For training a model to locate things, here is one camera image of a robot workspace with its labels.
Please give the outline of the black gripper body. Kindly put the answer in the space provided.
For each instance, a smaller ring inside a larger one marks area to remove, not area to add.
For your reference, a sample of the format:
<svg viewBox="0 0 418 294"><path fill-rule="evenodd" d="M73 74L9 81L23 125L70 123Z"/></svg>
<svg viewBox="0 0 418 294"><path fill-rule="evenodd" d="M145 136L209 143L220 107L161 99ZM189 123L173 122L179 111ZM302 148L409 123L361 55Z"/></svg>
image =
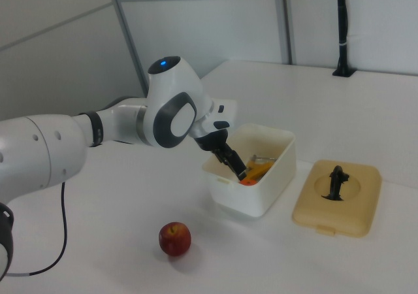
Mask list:
<svg viewBox="0 0 418 294"><path fill-rule="evenodd" d="M209 133L204 137L195 138L201 150L213 152L215 150L225 151L227 149L228 131L222 129Z"/></svg>

